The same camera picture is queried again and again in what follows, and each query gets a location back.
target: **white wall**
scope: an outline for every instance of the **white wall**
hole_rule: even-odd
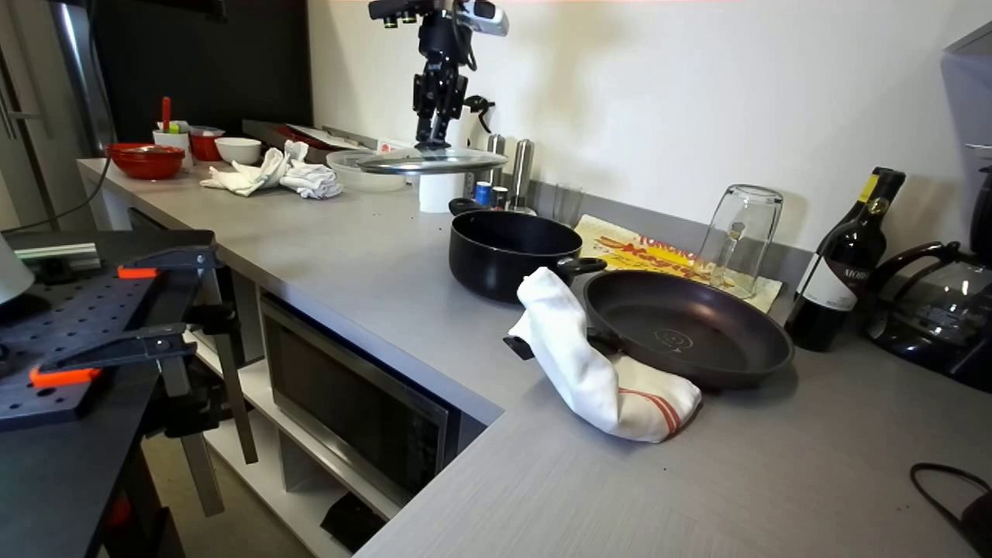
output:
[[[891,245],[964,238],[972,180],[939,79],[986,0],[501,0],[469,91],[537,142],[537,176],[708,220],[721,185],[788,193],[781,242],[812,249],[874,165],[910,175]],[[416,29],[311,0],[316,122],[412,136]]]

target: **bottle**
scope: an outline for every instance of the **bottle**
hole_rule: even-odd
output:
[[[874,169],[872,176],[874,180],[861,189],[861,197],[872,189],[868,202],[861,204],[859,200],[855,207],[823,238],[799,280],[783,332],[807,351],[831,351],[842,319],[859,305],[866,280],[888,251],[881,220],[903,189],[906,175]]]

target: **kitchen counter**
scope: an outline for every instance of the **kitchen counter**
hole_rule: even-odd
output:
[[[969,555],[907,465],[992,478],[992,396],[852,335],[797,351],[797,371],[760,391],[708,396],[669,444],[622,444],[501,347],[520,309],[450,277],[450,217],[418,215],[409,189],[300,202],[109,182],[166,228],[215,230],[238,273],[489,425],[359,555]]]

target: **oven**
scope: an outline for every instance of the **oven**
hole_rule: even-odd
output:
[[[388,493],[409,499],[481,432],[272,296],[261,322],[275,406]]]

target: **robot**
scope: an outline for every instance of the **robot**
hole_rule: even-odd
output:
[[[489,0],[373,0],[368,16],[380,19],[384,29],[423,23],[418,54],[429,61],[426,71],[412,79],[416,150],[450,150],[445,125],[461,115],[469,86],[458,69],[477,69],[471,30],[507,33],[504,12]]]

